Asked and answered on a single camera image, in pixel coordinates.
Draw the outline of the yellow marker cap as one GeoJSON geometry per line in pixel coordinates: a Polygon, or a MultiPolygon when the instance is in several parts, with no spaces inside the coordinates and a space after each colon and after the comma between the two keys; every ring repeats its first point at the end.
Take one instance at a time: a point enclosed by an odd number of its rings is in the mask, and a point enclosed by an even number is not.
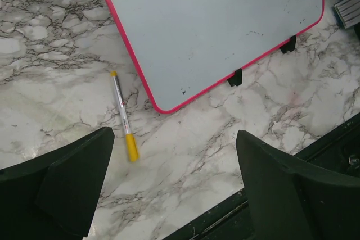
{"type": "Polygon", "coordinates": [[[128,149],[128,155],[130,162],[136,162],[139,159],[139,153],[138,153],[138,147],[136,143],[136,139],[133,136],[133,134],[127,134],[125,136],[127,149],[128,149]]]}

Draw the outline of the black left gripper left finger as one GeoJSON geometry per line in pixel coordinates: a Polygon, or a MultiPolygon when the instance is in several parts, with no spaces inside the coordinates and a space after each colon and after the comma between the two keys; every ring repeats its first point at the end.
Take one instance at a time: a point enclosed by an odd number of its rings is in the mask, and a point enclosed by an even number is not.
{"type": "Polygon", "coordinates": [[[59,149],[1,169],[1,238],[87,237],[114,138],[111,128],[101,128],[59,149]]]}

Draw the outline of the white marker pen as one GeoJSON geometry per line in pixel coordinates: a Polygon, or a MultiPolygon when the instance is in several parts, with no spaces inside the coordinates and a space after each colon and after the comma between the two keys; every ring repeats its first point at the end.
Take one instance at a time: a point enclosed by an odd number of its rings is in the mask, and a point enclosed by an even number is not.
{"type": "Polygon", "coordinates": [[[124,133],[125,133],[125,135],[132,135],[132,131],[129,126],[129,121],[128,121],[128,117],[127,117],[127,113],[126,113],[126,109],[125,109],[125,103],[123,101],[123,95],[122,95],[122,91],[120,88],[120,83],[119,83],[117,72],[112,71],[111,77],[112,77],[114,87],[115,87],[115,96],[116,96],[116,101],[118,103],[118,109],[119,109],[119,113],[120,113],[120,117],[121,117],[121,122],[122,122],[123,128],[124,128],[124,133]]]}

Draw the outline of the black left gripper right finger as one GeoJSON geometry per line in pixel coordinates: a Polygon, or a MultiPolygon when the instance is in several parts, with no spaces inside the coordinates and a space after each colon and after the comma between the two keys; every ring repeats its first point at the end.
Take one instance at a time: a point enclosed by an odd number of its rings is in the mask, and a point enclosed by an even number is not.
{"type": "Polygon", "coordinates": [[[359,239],[359,178],[280,151],[245,130],[236,149],[257,239],[359,239]]]}

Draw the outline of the pink framed whiteboard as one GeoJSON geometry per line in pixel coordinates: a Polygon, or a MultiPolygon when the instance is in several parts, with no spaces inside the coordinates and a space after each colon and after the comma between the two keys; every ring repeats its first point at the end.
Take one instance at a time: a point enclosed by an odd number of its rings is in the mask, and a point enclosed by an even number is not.
{"type": "Polygon", "coordinates": [[[325,0],[105,0],[147,95],[171,114],[317,24],[325,0]]]}

